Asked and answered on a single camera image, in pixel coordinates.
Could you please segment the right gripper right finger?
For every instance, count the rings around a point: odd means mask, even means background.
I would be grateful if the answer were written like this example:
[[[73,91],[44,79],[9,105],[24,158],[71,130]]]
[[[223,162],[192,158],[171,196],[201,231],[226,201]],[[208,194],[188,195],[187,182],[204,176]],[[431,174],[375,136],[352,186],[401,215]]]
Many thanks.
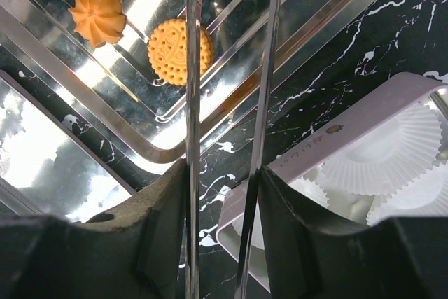
[[[447,219],[341,217],[261,171],[258,202],[273,298],[446,298]]]

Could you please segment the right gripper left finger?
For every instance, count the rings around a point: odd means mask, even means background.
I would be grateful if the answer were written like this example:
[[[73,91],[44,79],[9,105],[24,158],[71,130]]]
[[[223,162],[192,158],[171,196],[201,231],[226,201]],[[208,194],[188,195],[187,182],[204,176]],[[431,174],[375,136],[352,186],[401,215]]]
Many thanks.
[[[85,223],[1,219],[2,298],[173,298],[186,162]]]

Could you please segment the yellow sandwich cookie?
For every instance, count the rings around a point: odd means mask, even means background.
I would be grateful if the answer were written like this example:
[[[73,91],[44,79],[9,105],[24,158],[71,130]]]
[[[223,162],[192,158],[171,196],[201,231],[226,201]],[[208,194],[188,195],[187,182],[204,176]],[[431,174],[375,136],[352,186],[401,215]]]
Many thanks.
[[[148,58],[155,74],[171,85],[187,83],[186,17],[160,23],[148,42]]]

